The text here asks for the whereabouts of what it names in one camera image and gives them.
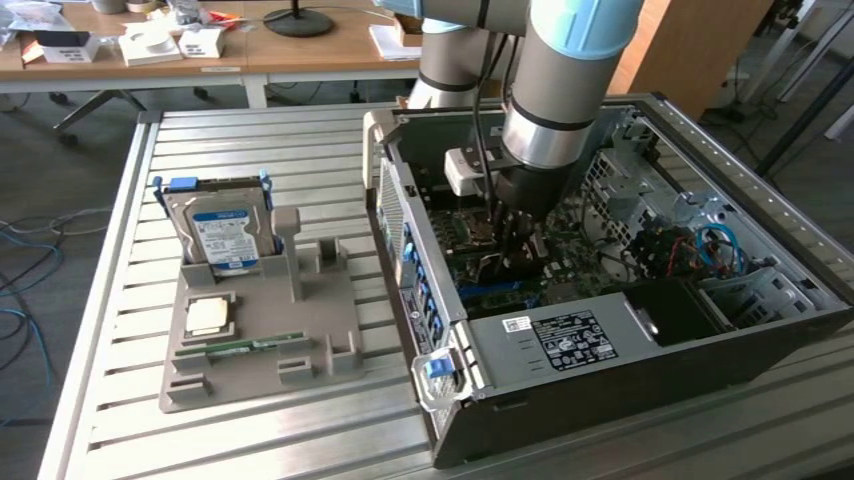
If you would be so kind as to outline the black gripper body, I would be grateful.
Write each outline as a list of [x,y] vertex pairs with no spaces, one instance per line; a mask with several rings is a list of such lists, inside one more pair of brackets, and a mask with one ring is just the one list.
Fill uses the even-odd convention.
[[546,219],[564,195],[569,168],[537,169],[516,166],[501,171],[497,179],[497,198],[513,210]]

